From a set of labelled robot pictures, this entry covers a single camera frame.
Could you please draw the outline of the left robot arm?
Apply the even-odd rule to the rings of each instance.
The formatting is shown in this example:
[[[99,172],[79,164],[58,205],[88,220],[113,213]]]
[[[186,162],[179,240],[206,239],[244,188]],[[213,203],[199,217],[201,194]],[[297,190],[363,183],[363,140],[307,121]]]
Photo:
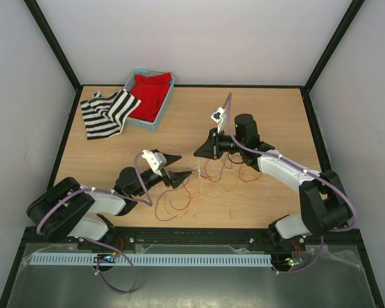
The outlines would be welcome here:
[[[151,206],[151,188],[163,183],[177,189],[191,175],[190,171],[168,170],[168,166],[181,159],[180,155],[143,150],[137,157],[148,163],[148,169],[122,169],[113,189],[86,187],[71,176],[48,189],[26,209],[37,234],[49,242],[67,237],[89,238],[100,248],[110,248],[116,234],[106,215],[125,216],[140,203]]]

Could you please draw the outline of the white zip tie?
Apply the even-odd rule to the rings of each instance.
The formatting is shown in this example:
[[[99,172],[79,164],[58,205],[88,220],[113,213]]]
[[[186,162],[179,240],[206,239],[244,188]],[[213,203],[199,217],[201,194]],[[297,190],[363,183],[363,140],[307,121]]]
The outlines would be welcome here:
[[[201,191],[203,186],[203,182],[202,182],[203,178],[201,176],[200,166],[197,166],[195,168],[187,167],[186,170],[190,171],[198,179],[197,192],[193,194],[192,200],[195,201],[203,198],[203,193]]]

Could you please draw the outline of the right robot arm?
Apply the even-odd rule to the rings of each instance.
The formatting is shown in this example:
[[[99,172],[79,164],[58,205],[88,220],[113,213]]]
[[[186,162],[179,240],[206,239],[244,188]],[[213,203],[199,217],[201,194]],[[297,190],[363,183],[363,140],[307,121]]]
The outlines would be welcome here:
[[[335,228],[344,230],[342,225],[355,217],[354,206],[337,173],[308,169],[261,141],[252,115],[235,117],[233,135],[225,134],[228,121],[225,109],[219,108],[211,119],[217,126],[194,152],[195,157],[217,160],[225,153],[238,153],[244,164],[276,178],[299,195],[298,214],[288,214],[269,224],[268,242],[272,248],[281,250],[290,240],[304,235],[321,236]]]

